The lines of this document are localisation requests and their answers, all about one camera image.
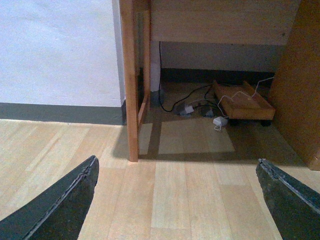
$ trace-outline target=white charger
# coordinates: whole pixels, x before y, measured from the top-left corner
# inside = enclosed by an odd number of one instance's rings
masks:
[[[221,128],[228,124],[228,120],[222,116],[218,116],[213,119],[213,124],[215,124],[214,130],[221,131]]]

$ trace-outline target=wooden tray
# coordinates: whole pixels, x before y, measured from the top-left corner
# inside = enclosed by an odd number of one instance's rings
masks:
[[[214,81],[214,93],[219,100],[224,95],[232,97],[238,91],[249,96],[255,93],[255,89],[246,81],[242,86],[222,86]],[[272,120],[276,111],[259,93],[253,97],[239,93],[233,98],[233,101],[224,97],[219,107],[223,107],[230,119]]]

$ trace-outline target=black cable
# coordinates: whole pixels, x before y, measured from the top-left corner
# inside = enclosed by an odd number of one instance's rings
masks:
[[[180,99],[179,101],[176,101],[176,102],[172,105],[171,110],[167,110],[167,109],[165,109],[165,108],[164,108],[164,106],[162,105],[162,103],[161,103],[161,99],[160,99],[161,69],[162,69],[161,41],[159,42],[159,55],[160,55],[160,81],[159,81],[159,89],[158,89],[158,100],[159,100],[159,104],[160,104],[161,108],[162,108],[165,112],[167,112],[167,113],[172,112],[172,111],[174,110],[175,105],[176,105],[177,103],[180,103],[181,101],[186,100],[186,99],[187,99],[187,98],[189,98],[189,97],[191,96],[191,94],[193,94],[195,91],[197,91],[197,90],[199,90],[199,89],[204,89],[204,88],[207,88],[207,87],[212,87],[212,84],[210,84],[210,85],[206,85],[206,86],[198,87],[198,88],[194,89],[192,92],[190,92],[188,96],[186,96],[186,97],[184,97],[184,98]]]
[[[159,41],[159,55],[160,55],[160,79],[159,79],[159,89],[158,89],[158,100],[159,100],[159,104],[161,106],[161,108],[163,109],[163,111],[167,112],[167,113],[170,113],[173,111],[173,107],[171,110],[166,110],[164,108],[164,106],[162,106],[162,103],[161,103],[161,99],[160,99],[160,87],[161,87],[161,69],[162,69],[162,59],[161,59],[161,41]]]

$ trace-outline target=wooden desk leg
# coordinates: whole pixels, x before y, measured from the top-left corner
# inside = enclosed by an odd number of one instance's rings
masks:
[[[128,132],[129,161],[138,162],[138,80],[136,74],[135,16],[132,0],[120,1],[124,82],[126,98],[126,122]]]

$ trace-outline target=caster wheel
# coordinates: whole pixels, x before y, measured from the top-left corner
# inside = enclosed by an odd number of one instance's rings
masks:
[[[239,124],[238,119],[229,119],[230,126],[237,126]]]
[[[271,120],[261,120],[261,125],[263,127],[269,127],[271,125]]]

